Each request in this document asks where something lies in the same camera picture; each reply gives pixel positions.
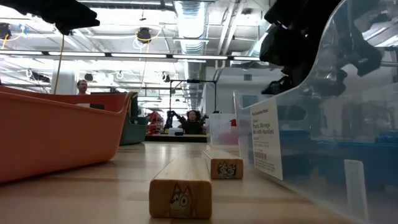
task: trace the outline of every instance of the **person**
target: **person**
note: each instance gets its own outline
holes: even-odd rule
[[[77,89],[79,90],[78,95],[87,95],[87,82],[86,80],[79,80],[77,82]]]
[[[188,120],[182,122],[179,128],[182,128],[185,134],[206,134],[206,129],[200,121],[200,112],[191,110],[187,112]]]
[[[87,82],[86,82],[86,80],[79,80],[77,82],[77,89],[79,90],[79,93],[77,95],[87,95],[87,93],[86,93],[86,91],[87,91]],[[82,107],[86,107],[86,108],[90,108],[90,104],[89,103],[78,103],[76,105],[82,106]]]

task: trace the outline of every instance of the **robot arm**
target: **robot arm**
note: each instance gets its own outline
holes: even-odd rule
[[[181,117],[178,115],[175,111],[168,111],[167,112],[167,120],[166,120],[166,125],[164,126],[164,129],[169,129],[173,127],[173,117],[177,117],[178,121],[182,124],[182,127],[184,127],[185,122],[187,120],[184,117]]]

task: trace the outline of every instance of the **cartoon dog face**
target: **cartoon dog face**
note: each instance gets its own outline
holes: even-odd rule
[[[189,186],[184,191],[181,190],[180,185],[177,183],[174,187],[173,195],[170,199],[170,209],[176,211],[190,211],[192,203],[191,189]]]
[[[219,163],[217,167],[217,173],[223,179],[234,179],[236,175],[236,165],[227,165],[226,162]]]

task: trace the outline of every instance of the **red object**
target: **red object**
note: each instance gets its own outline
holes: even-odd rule
[[[147,135],[152,135],[152,134],[160,134],[163,132],[163,118],[160,114],[157,112],[152,112],[148,114],[148,134]]]
[[[236,127],[236,119],[232,119],[232,120],[229,121],[229,122],[231,122],[231,126],[232,126],[232,127]]]

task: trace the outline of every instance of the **wooden block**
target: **wooden block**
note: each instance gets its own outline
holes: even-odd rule
[[[172,160],[149,185],[153,218],[210,218],[211,179],[203,158]]]
[[[206,159],[212,179],[242,179],[243,160],[222,150],[204,150],[202,157]]]

